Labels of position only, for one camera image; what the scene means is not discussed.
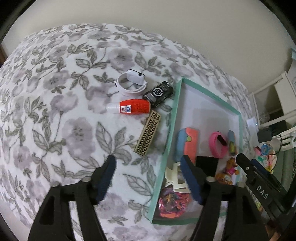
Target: glue bottle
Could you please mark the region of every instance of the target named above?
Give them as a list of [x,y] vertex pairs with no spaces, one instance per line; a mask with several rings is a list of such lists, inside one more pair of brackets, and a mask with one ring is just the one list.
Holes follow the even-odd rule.
[[143,99],[124,100],[119,103],[109,103],[106,106],[109,113],[138,115],[150,112],[150,102]]

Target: clear bottle cap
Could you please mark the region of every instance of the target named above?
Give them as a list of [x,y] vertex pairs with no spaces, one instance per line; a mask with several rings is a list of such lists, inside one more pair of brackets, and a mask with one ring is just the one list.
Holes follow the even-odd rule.
[[120,113],[120,105],[119,103],[109,103],[106,106],[106,110],[109,113]]

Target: pink wristband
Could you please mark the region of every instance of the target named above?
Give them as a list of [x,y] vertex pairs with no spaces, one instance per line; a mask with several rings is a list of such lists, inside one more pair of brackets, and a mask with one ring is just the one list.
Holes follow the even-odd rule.
[[[217,151],[217,140],[222,144],[222,148],[221,148],[221,152],[218,153]],[[209,146],[210,146],[210,150],[211,153],[214,157],[222,159],[227,151],[228,151],[228,147],[227,147],[227,139],[218,131],[213,132],[210,136],[209,139]]]

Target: patterned wooden block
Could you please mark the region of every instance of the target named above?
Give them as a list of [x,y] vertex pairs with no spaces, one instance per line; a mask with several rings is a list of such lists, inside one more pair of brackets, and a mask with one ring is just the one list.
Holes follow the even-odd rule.
[[151,111],[147,122],[144,126],[144,129],[140,135],[138,144],[136,145],[134,152],[145,156],[147,153],[147,150],[149,148],[149,145],[152,142],[153,136],[155,134],[155,131],[157,129],[157,125],[160,121],[160,114],[156,111]]

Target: floral bedsheet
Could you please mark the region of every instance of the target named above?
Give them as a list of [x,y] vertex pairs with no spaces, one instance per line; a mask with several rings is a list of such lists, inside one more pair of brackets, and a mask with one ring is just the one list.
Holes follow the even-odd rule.
[[[251,117],[246,88],[179,42],[113,24],[65,25],[33,33],[0,69],[0,193],[27,227],[51,182],[78,182],[113,154],[118,165],[112,186],[96,207],[109,241],[184,241],[193,232],[193,224],[159,226],[145,218],[173,97],[156,110],[162,119],[149,154],[137,155],[133,149],[147,115],[105,110],[106,104],[124,99],[113,81],[128,69],[145,74],[147,89],[187,77],[238,109],[244,120]],[[243,124],[243,151],[249,155],[249,132]],[[75,205],[70,206],[76,239],[82,240]],[[221,237],[220,225],[223,220],[215,239]]]

